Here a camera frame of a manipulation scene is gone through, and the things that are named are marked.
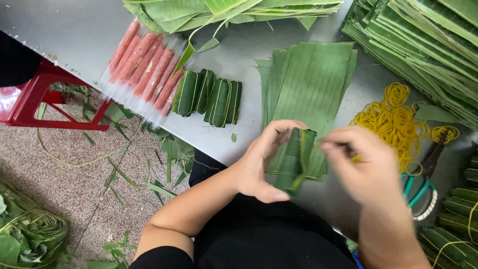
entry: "person's left hand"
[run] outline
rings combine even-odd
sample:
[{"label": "person's left hand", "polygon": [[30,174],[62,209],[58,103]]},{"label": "person's left hand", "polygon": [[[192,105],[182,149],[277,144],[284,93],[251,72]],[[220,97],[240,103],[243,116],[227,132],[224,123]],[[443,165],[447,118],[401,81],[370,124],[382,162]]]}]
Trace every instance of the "person's left hand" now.
[{"label": "person's left hand", "polygon": [[308,129],[300,121],[272,121],[252,142],[246,154],[229,168],[234,169],[234,174],[237,175],[234,184],[238,192],[255,196],[265,203],[289,200],[287,193],[265,182],[264,169],[277,153],[277,148],[289,140],[294,128]]}]

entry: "hand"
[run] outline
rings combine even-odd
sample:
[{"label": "hand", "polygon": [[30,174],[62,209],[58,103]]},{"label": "hand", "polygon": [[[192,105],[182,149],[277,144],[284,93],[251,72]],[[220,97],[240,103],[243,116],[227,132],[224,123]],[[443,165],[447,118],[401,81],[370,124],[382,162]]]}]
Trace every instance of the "hand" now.
[{"label": "hand", "polygon": [[[329,164],[357,202],[382,209],[404,204],[397,154],[378,136],[363,127],[352,126],[336,129],[321,141]],[[356,152],[360,162],[351,163],[340,144],[347,144]]]},{"label": "hand", "polygon": [[272,121],[252,142],[246,154],[229,168],[234,169],[234,173],[238,175],[236,177],[238,192],[255,196],[265,203],[289,200],[287,193],[265,182],[264,169],[277,153],[277,148],[289,140],[294,128],[308,129],[303,122],[299,121]]}]

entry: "metal table surface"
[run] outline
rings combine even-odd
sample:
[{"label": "metal table surface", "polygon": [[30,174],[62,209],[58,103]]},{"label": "metal table surface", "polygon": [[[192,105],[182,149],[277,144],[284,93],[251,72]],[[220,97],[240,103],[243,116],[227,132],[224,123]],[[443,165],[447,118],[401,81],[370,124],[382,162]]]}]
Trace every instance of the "metal table surface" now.
[{"label": "metal table surface", "polygon": [[[192,69],[207,68],[218,77],[243,81],[238,124],[215,128],[203,122],[198,113],[189,118],[170,113],[162,127],[231,165],[261,133],[261,86],[254,59],[272,55],[273,46],[290,47],[300,41],[350,41],[340,28],[351,3],[352,0],[346,0],[338,13],[318,18],[310,31],[295,19],[270,21],[271,26],[250,22],[220,29],[217,39],[221,44],[198,54]],[[59,66],[68,71],[74,69],[72,73],[90,85],[99,80],[132,18],[120,0],[0,0],[0,30],[39,54],[55,55]],[[197,47],[209,40],[216,28],[217,24],[208,25],[196,33],[193,39]],[[382,89],[395,81],[406,83],[359,48],[357,69],[340,105],[335,127],[347,126],[366,104],[382,100]],[[419,100],[424,97],[412,89],[409,103]],[[458,127],[461,138],[445,148],[439,163],[446,165],[438,167],[432,179],[439,198],[446,195],[450,186],[459,184],[459,174],[467,166],[473,134],[462,125]],[[237,135],[236,143],[231,141],[232,133]],[[422,153],[429,142],[424,144]],[[357,238],[359,206],[330,171],[321,184],[305,183],[299,203],[321,214],[345,235]]]}]

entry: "speckled terrazzo floor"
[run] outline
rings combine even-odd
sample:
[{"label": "speckled terrazzo floor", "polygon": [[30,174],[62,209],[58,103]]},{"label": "speckled terrazzo floor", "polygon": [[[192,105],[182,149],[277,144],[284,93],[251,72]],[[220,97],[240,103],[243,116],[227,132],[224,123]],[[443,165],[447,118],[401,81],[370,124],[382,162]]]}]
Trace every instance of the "speckled terrazzo floor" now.
[{"label": "speckled terrazzo floor", "polygon": [[[61,115],[47,108],[45,119]],[[102,249],[105,242],[123,238],[130,230],[129,243],[136,245],[142,227],[161,207],[158,198],[149,190],[143,178],[148,174],[146,161],[151,161],[154,173],[151,181],[158,179],[165,188],[179,194],[189,188],[188,178],[172,188],[181,174],[178,166],[172,166],[172,183],[166,183],[166,154],[160,143],[148,132],[141,133],[140,117],[120,122],[128,127],[128,142],[114,127],[108,131],[86,131],[96,142],[91,146],[81,130],[39,129],[45,148],[59,159],[72,165],[81,165],[128,146],[124,152],[111,156],[113,162],[140,186],[136,191],[119,175],[111,187],[121,197],[124,206],[116,200],[110,188],[105,187],[112,165],[106,158],[81,167],[70,167],[53,159],[41,147],[36,128],[11,127],[0,124],[0,171],[17,188],[32,197],[45,209],[67,219],[70,223],[66,247],[73,255],[69,268],[86,268],[86,260],[108,260]],[[168,196],[162,195],[164,202]],[[125,251],[131,261],[133,251]]]}]

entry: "red plastic stool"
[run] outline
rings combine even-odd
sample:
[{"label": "red plastic stool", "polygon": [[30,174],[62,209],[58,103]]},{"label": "red plastic stool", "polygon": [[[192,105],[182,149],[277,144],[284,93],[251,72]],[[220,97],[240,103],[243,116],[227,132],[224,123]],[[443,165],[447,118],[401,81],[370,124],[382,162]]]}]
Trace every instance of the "red plastic stool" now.
[{"label": "red plastic stool", "polygon": [[[104,101],[90,123],[81,123],[55,104],[64,104],[61,93],[50,90],[55,82],[71,83],[91,88],[79,78],[43,58],[35,76],[28,82],[14,87],[0,88],[0,123],[9,126],[83,129],[106,131],[109,125],[99,125],[110,101]],[[70,121],[37,120],[34,117],[40,103],[45,102]]]}]

